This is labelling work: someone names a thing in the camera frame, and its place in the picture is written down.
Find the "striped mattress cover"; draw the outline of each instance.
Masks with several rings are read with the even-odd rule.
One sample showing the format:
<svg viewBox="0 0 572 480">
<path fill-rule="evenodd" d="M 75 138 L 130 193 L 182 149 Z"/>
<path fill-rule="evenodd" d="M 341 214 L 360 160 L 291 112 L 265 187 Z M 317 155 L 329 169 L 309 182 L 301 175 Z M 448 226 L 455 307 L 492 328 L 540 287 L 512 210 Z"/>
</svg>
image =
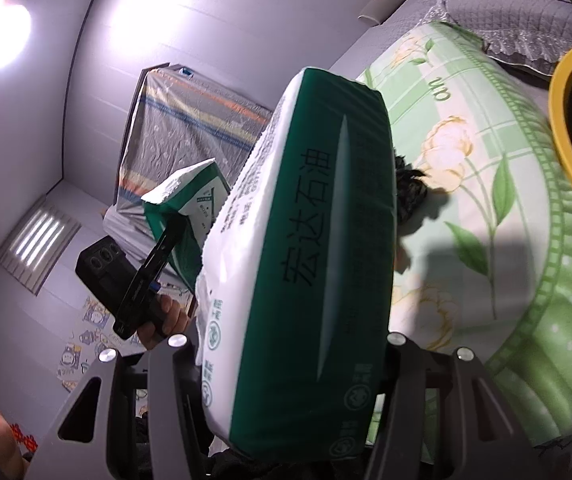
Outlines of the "striped mattress cover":
<svg viewBox="0 0 572 480">
<path fill-rule="evenodd" d="M 176 170 L 214 158 L 232 186 L 271 111 L 181 68 L 147 73 L 119 169 L 116 209 L 142 216 L 141 196 Z"/>
</svg>

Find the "metal screw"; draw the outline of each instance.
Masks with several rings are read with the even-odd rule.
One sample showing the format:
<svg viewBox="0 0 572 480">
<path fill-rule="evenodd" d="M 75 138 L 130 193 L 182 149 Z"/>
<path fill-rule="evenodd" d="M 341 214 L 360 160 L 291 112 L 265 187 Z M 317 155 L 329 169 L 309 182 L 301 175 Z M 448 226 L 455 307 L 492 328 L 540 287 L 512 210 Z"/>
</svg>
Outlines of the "metal screw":
<svg viewBox="0 0 572 480">
<path fill-rule="evenodd" d="M 472 361 L 474 359 L 474 352 L 465 346 L 458 348 L 456 351 L 456 356 L 461 359 L 461 361 Z"/>
<path fill-rule="evenodd" d="M 188 343 L 188 338 L 184 334 L 175 334 L 168 338 L 168 345 L 173 348 L 179 348 Z"/>
<path fill-rule="evenodd" d="M 403 346 L 403 345 L 405 345 L 405 342 L 407 341 L 407 339 L 405 338 L 405 335 L 403 335 L 399 332 L 390 332 L 386 339 L 388 340 L 388 342 L 391 345 L 395 345 L 395 346 Z"/>
<path fill-rule="evenodd" d="M 99 361 L 102 363 L 109 363 L 117 357 L 117 351 L 114 348 L 107 348 L 102 350 L 99 354 Z"/>
</svg>

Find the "green floral bedsheet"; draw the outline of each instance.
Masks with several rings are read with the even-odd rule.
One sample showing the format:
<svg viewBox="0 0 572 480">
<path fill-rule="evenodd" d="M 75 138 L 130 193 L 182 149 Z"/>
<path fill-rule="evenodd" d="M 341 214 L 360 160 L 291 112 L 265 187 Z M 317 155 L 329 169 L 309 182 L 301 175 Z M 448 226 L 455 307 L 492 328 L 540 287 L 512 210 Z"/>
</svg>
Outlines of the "green floral bedsheet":
<svg viewBox="0 0 572 480">
<path fill-rule="evenodd" d="M 433 189 L 400 228 L 389 329 L 472 348 L 534 445 L 572 434 L 572 185 L 546 119 L 446 23 L 415 28 L 358 80 Z"/>
</svg>

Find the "gray pillow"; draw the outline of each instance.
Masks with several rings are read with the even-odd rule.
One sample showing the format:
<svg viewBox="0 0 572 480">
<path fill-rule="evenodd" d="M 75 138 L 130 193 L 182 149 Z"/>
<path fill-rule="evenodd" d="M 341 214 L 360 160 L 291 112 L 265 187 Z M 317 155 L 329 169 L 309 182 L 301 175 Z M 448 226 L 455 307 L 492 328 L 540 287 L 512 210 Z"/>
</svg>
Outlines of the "gray pillow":
<svg viewBox="0 0 572 480">
<path fill-rule="evenodd" d="M 559 0 L 446 0 L 450 19 L 498 61 L 552 75 L 572 48 L 572 4 Z"/>
</svg>

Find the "mattress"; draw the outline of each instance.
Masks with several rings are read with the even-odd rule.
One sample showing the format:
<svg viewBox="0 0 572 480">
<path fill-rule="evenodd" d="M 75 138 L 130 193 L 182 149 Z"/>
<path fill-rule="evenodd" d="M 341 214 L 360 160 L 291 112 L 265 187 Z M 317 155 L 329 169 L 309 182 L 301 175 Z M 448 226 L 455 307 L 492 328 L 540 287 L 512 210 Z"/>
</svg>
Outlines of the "mattress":
<svg viewBox="0 0 572 480">
<path fill-rule="evenodd" d="M 104 230 L 141 265 L 155 246 L 141 196 L 177 170 L 214 158 L 232 186 L 272 112 L 181 67 L 146 74 L 118 174 L 117 200 Z M 162 283 L 182 288 L 166 266 Z"/>
</svg>

